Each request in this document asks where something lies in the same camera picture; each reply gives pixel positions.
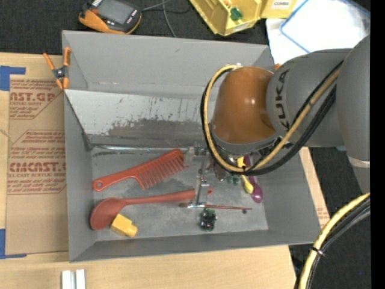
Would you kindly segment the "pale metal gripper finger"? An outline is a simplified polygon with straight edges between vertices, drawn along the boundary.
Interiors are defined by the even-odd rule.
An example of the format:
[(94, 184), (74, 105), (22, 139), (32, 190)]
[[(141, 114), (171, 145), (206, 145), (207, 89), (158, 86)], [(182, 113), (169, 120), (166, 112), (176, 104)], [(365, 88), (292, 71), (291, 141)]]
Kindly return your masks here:
[(209, 183), (204, 176), (199, 177), (199, 186), (197, 189), (197, 204), (205, 204), (207, 202), (208, 194), (209, 194)]
[(200, 161), (198, 173), (206, 173), (209, 160), (208, 150), (201, 147), (189, 147), (185, 154), (185, 164), (191, 167), (194, 160)]

